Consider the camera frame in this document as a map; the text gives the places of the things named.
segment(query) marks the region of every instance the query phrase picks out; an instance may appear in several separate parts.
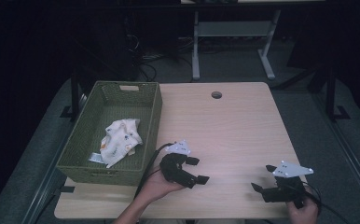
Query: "white cloth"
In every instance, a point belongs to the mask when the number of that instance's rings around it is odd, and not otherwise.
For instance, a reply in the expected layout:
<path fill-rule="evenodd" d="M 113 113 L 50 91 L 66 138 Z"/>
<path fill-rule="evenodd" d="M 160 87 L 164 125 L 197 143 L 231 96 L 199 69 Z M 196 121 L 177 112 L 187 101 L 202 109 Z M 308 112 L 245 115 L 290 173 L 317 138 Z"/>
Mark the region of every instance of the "white cloth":
<path fill-rule="evenodd" d="M 139 119 L 121 119 L 108 126 L 106 136 L 102 139 L 101 155 L 106 168 L 123 159 L 127 154 L 134 154 L 134 147 L 142 145 L 143 141 L 137 132 Z"/>

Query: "wicker basket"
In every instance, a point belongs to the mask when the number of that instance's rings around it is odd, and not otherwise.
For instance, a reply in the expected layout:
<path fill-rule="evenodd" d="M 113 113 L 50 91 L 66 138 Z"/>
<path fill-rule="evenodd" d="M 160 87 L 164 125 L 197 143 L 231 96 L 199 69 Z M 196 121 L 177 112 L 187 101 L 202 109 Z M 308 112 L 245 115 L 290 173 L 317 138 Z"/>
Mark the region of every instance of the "wicker basket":
<path fill-rule="evenodd" d="M 75 182 L 137 186 L 153 155 L 159 129 L 162 97 L 158 83 L 98 81 L 79 115 L 57 168 Z M 119 119 L 140 119 L 143 144 L 111 168 L 89 161 L 100 153 L 105 128 Z"/>

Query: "person's arm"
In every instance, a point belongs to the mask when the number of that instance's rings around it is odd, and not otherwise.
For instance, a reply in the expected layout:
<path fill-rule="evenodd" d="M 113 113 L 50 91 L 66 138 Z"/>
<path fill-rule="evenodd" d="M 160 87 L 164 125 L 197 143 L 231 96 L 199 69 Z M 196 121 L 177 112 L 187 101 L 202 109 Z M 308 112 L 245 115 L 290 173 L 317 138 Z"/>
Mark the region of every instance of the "person's arm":
<path fill-rule="evenodd" d="M 305 197 L 303 201 L 303 207 L 297 209 L 293 202 L 286 203 L 288 215 L 290 217 L 290 221 L 292 224 L 316 224 L 317 223 L 317 215 L 319 213 L 319 209 L 317 204 L 310 199 L 309 197 Z"/>
<path fill-rule="evenodd" d="M 156 167 L 154 170 L 137 197 L 119 215 L 113 224 L 135 224 L 149 204 L 163 198 L 172 191 L 184 188 L 179 184 L 166 181 L 159 167 Z"/>

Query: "floor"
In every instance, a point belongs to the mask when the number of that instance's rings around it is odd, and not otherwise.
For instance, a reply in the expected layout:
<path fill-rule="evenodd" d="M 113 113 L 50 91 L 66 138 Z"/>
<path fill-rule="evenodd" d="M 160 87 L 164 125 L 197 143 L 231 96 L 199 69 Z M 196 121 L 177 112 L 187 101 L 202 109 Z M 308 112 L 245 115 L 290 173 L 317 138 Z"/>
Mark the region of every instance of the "floor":
<path fill-rule="evenodd" d="M 268 80 L 256 50 L 264 39 L 205 39 L 200 56 L 199 82 L 266 82 L 279 85 L 302 72 L 286 67 L 294 46 L 292 41 L 273 42 L 269 59 L 276 78 Z M 150 52 L 150 57 L 157 56 Z M 182 83 L 191 80 L 191 53 L 186 51 L 178 60 L 163 58 L 148 63 L 157 71 L 159 83 Z M 152 78 L 154 70 L 143 66 Z M 145 81 L 140 75 L 139 81 Z M 330 121 L 325 115 L 325 89 L 317 94 L 307 91 L 311 77 L 306 77 L 285 90 L 272 91 L 284 125 L 299 161 L 312 167 L 310 184 L 318 188 L 323 202 L 344 216 L 350 223 L 360 223 L 360 110 L 346 86 L 337 81 L 336 105 L 342 105 L 350 119 Z M 0 195 L 0 224 L 6 223 L 110 223 L 112 220 L 62 220 L 54 216 L 58 201 L 56 189 L 65 176 L 55 169 L 64 141 L 73 128 L 69 118 L 61 118 L 63 109 L 71 104 L 70 81 L 63 83 L 25 149 L 12 177 Z M 354 154 L 350 160 L 347 154 Z M 287 219 L 248 220 L 247 223 L 289 223 Z M 344 223 L 324 208 L 318 223 Z"/>

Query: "wooden table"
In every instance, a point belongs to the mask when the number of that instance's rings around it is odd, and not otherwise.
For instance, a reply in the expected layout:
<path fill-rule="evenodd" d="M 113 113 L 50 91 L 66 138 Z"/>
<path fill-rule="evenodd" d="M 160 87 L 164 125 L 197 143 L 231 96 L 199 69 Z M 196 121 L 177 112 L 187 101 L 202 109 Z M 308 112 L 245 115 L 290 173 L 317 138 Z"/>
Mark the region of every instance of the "wooden table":
<path fill-rule="evenodd" d="M 193 175 L 208 175 L 206 185 L 183 189 L 147 207 L 142 218 L 286 217 L 284 203 L 264 203 L 251 182 L 274 187 L 265 165 L 298 163 L 279 111 L 265 83 L 161 84 L 163 108 L 157 147 L 186 139 L 197 166 Z M 220 91 L 221 99 L 212 97 Z M 164 150 L 156 160 L 164 155 Z M 74 183 L 62 193 L 58 218 L 115 218 L 132 201 L 136 187 Z"/>

